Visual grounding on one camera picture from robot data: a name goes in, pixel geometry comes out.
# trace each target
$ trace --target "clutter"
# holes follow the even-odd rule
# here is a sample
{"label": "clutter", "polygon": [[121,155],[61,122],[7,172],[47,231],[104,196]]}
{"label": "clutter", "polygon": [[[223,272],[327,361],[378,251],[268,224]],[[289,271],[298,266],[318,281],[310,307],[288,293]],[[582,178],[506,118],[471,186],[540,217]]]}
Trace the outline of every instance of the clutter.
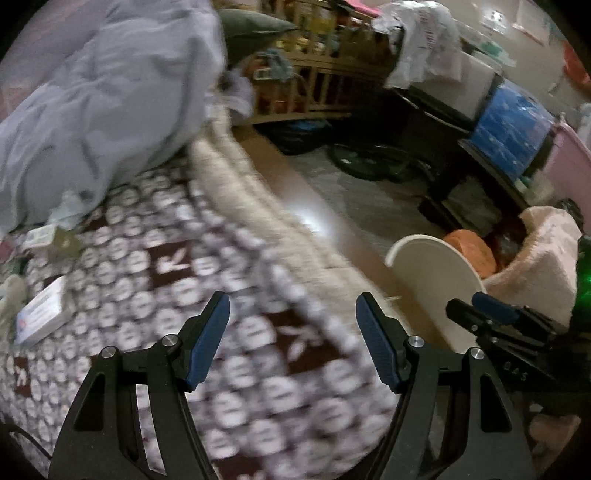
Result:
{"label": "clutter", "polygon": [[531,164],[554,118],[524,89],[505,80],[480,118],[470,141],[516,181]]}
{"label": "clutter", "polygon": [[555,196],[552,182],[546,178],[541,170],[536,170],[531,178],[529,186],[522,193],[524,200],[528,205],[548,205],[552,203]]}
{"label": "clutter", "polygon": [[443,241],[459,251],[474,267],[481,279],[496,273],[496,260],[492,250],[477,234],[470,230],[455,230],[443,237]]}
{"label": "clutter", "polygon": [[0,285],[0,342],[10,337],[14,320],[27,302],[25,265],[24,260],[18,262],[13,273]]}
{"label": "clutter", "polygon": [[326,120],[295,120],[257,125],[257,130],[284,155],[302,155],[329,143],[333,129]]}
{"label": "clutter", "polygon": [[50,258],[77,258],[82,243],[73,233],[57,225],[46,225],[30,230],[22,248],[25,251],[42,251]]}
{"label": "clutter", "polygon": [[579,230],[583,231],[585,218],[583,217],[583,212],[581,212],[577,202],[575,202],[573,199],[565,198],[560,199],[554,206],[564,210],[565,212],[568,212],[573,220],[577,223]]}
{"label": "clutter", "polygon": [[576,299],[581,232],[554,207],[530,207],[519,216],[528,236],[513,262],[484,280],[486,291],[511,305],[527,305],[568,326]]}
{"label": "clutter", "polygon": [[66,190],[61,196],[61,203],[50,210],[47,223],[57,225],[64,230],[72,230],[86,214],[86,206],[80,195],[72,190]]}
{"label": "clutter", "polygon": [[503,218],[486,236],[485,242],[495,257],[497,272],[504,270],[517,256],[527,236],[525,225],[519,217]]}
{"label": "clutter", "polygon": [[253,76],[254,80],[279,80],[280,82],[286,82],[287,80],[294,77],[294,68],[285,58],[283,52],[277,48],[269,48],[265,51],[259,52],[257,57],[260,59],[264,59],[267,62],[267,68],[269,70],[268,74],[265,78],[260,78],[261,76],[257,77],[255,74]]}
{"label": "clutter", "polygon": [[59,277],[17,314],[17,345],[35,345],[71,318],[67,277]]}
{"label": "clutter", "polygon": [[581,121],[577,135],[587,148],[591,148],[591,103],[584,103],[579,107]]}
{"label": "clutter", "polygon": [[464,228],[486,237],[503,218],[502,212],[486,194],[480,181],[468,175],[441,202]]}
{"label": "clutter", "polygon": [[478,49],[493,60],[507,65],[508,67],[517,67],[517,61],[510,58],[509,54],[497,42],[487,40],[481,43]]}
{"label": "clutter", "polygon": [[391,47],[399,42],[401,27],[404,28],[400,59],[386,79],[386,88],[407,89],[413,82],[438,77],[461,80],[460,34],[451,13],[443,5],[392,2],[382,7],[382,15],[373,20],[372,26],[376,32],[388,34]]}

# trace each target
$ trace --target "pillow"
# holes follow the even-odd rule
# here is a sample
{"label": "pillow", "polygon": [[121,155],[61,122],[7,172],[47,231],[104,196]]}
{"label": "pillow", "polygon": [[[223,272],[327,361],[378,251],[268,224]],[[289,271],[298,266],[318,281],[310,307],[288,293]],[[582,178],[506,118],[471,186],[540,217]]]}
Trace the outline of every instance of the pillow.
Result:
{"label": "pillow", "polygon": [[279,18],[241,9],[226,9],[217,12],[222,21],[228,66],[263,50],[282,35],[297,27]]}

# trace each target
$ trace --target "brown and white blanket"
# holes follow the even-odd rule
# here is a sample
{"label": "brown and white blanket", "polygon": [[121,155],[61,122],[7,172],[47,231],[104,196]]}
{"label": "brown and white blanket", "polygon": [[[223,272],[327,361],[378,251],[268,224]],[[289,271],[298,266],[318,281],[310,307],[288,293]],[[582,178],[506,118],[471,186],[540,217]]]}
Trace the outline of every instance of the brown and white blanket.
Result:
{"label": "brown and white blanket", "polygon": [[[0,410],[48,451],[91,356],[177,332],[216,290],[230,295],[230,323],[207,380],[187,399],[220,478],[337,478],[386,432],[398,399],[355,330],[355,298],[372,290],[392,312],[247,171],[225,121],[218,110],[190,161],[111,190],[83,225],[79,259],[29,263],[31,295],[68,276],[73,319],[31,348],[4,345]],[[233,199],[241,202],[229,218]],[[162,471],[148,403],[138,387],[148,460]]]}

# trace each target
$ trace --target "blue box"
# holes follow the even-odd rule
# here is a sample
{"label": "blue box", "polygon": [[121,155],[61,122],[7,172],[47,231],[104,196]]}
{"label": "blue box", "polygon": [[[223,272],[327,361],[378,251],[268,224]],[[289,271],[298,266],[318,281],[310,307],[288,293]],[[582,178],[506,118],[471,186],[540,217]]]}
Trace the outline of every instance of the blue box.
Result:
{"label": "blue box", "polygon": [[527,91],[505,80],[480,118],[470,142],[512,181],[530,166],[554,117]]}

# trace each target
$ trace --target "gray comforter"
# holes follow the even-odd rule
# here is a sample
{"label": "gray comforter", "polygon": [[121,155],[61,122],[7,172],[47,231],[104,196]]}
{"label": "gray comforter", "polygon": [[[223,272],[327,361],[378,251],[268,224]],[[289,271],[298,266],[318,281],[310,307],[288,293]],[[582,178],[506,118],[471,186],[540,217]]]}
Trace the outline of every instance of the gray comforter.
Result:
{"label": "gray comforter", "polygon": [[0,124],[0,236],[45,222],[64,192],[87,212],[165,162],[206,118],[225,66],[207,0],[116,0],[81,50]]}

